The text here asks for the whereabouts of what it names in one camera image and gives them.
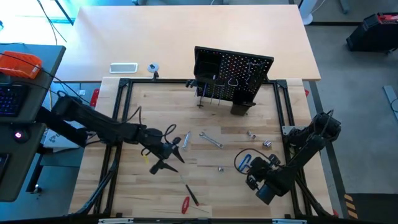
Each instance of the desk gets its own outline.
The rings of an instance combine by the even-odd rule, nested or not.
[[[268,77],[320,80],[296,5],[81,7],[57,77],[100,82],[115,62],[137,62],[135,74],[190,78],[195,46],[274,57]]]
[[[43,69],[54,76],[62,59],[62,55],[65,52],[65,47],[30,44],[0,45],[0,52],[3,53],[5,50],[38,56],[43,61]],[[1,83],[23,81],[43,87],[41,88],[33,85],[29,87],[28,95],[18,117],[0,117],[0,142],[2,144],[0,147],[0,153],[11,154],[6,173],[0,182],[0,201],[13,202],[19,195],[22,184],[24,183],[26,174],[33,161],[45,130],[45,125],[41,123],[29,125],[30,139],[24,144],[19,144],[12,138],[12,129],[10,128],[9,122],[32,123],[35,120],[36,114],[38,113],[47,93],[47,90],[44,88],[49,88],[52,80],[53,77],[44,72],[40,72],[34,80],[9,77],[7,75],[0,74]]]
[[[97,111],[107,116],[112,115],[118,83],[118,78],[103,79],[96,105]],[[288,86],[296,125],[308,125],[311,117],[302,81],[288,80]],[[188,192],[178,174],[169,170],[160,170],[156,175],[150,174],[150,167],[157,161],[155,157],[149,155],[149,164],[145,164],[140,155],[142,146],[123,144],[113,215],[123,212],[124,217],[147,218],[283,218],[286,213],[293,214],[290,193],[283,197],[275,197],[268,206],[245,184],[246,176],[236,172],[233,167],[235,155],[248,147],[260,149],[267,155],[274,153],[284,163],[272,87],[261,86],[254,99],[257,105],[249,109],[248,115],[242,117],[229,113],[232,102],[227,101],[222,101],[220,106],[217,106],[218,102],[215,103],[213,100],[213,104],[210,105],[210,99],[205,98],[202,101],[204,107],[199,109],[199,99],[194,97],[195,89],[185,88],[184,84],[135,83],[132,90],[129,116],[141,105],[142,122],[148,127],[164,131],[170,124],[177,124],[169,139],[175,136],[183,138],[187,131],[192,132],[188,151],[180,151],[185,164],[174,156],[171,156],[167,163],[185,177],[202,204],[200,208],[205,212],[191,207],[182,215],[181,205]],[[137,123],[137,118],[133,118],[131,122]],[[249,139],[246,134],[248,129],[257,136],[257,140]],[[200,138],[200,131],[223,143],[224,148],[218,149]],[[262,146],[265,139],[273,142],[271,149]],[[100,143],[85,149],[70,212],[81,208],[97,188],[104,151],[105,146]],[[218,172],[218,166],[224,167],[223,173]],[[310,160],[304,170],[308,188],[325,210],[331,213],[328,188],[319,154]],[[101,211],[106,198],[107,190],[103,196]]]

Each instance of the light wooden desk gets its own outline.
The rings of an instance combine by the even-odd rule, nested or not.
[[[116,98],[118,78],[104,78],[96,110],[111,116]],[[301,80],[288,80],[290,100],[296,125],[308,125],[311,121]],[[190,207],[185,215],[181,214],[184,198],[188,196],[185,186],[177,173],[160,170],[156,175],[149,173],[157,161],[149,155],[149,164],[145,164],[140,155],[142,146],[123,144],[118,181],[114,194],[112,213],[123,212],[124,217],[213,217],[213,218],[283,218],[284,214],[293,214],[290,193],[275,197],[268,206],[260,201],[255,192],[245,184],[246,176],[239,174],[233,167],[235,155],[242,149],[253,147],[264,154],[276,154],[284,164],[283,147],[279,131],[279,122],[273,88],[261,86],[254,102],[256,106],[246,116],[233,116],[229,113],[232,102],[222,101],[220,106],[213,100],[204,98],[203,108],[197,107],[198,98],[194,97],[194,88],[181,84],[134,84],[129,116],[138,105],[142,106],[142,122],[148,127],[165,131],[170,124],[177,124],[176,130],[169,136],[182,139],[191,131],[188,151],[180,151],[185,164],[173,155],[168,164],[179,170],[201,203],[205,212]],[[250,140],[246,134],[251,130],[257,140]],[[209,136],[224,144],[218,149],[199,137],[204,131]],[[272,148],[262,146],[263,140],[271,140]],[[75,212],[94,192],[100,178],[105,146],[93,144],[85,149],[78,174],[75,192],[70,205],[70,212]],[[218,166],[224,172],[218,172]],[[331,211],[331,203],[323,174],[319,155],[315,155],[305,166],[308,188],[312,191],[325,210]],[[104,193],[102,209],[106,203]]]
[[[100,82],[111,63],[137,62],[125,77],[158,63],[160,77],[186,78],[195,46],[274,57],[271,80],[321,79],[296,5],[81,7],[57,77]]]

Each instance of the orange box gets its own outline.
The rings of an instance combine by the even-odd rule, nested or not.
[[[5,55],[0,55],[0,72],[6,75],[34,79],[42,68],[43,61],[35,55],[8,50],[4,51],[3,54]]]

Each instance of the wrench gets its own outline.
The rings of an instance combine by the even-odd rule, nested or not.
[[[184,151],[187,150],[187,144],[188,144],[188,140],[189,140],[189,137],[190,137],[190,136],[191,136],[191,132],[189,131],[189,132],[187,133],[187,136],[185,137],[184,145],[181,147],[182,150],[184,150]]]
[[[202,137],[202,138],[204,138],[204,139],[206,139],[207,141],[213,143],[214,145],[216,145],[216,146],[219,147],[220,149],[222,149],[222,148],[224,147],[224,145],[222,145],[222,144],[216,142],[215,140],[209,138],[209,136],[207,136],[204,132],[201,132],[201,133],[199,134],[199,136]]]

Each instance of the keyboard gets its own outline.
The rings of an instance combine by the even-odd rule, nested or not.
[[[26,85],[0,83],[0,116],[18,116],[28,89]]]

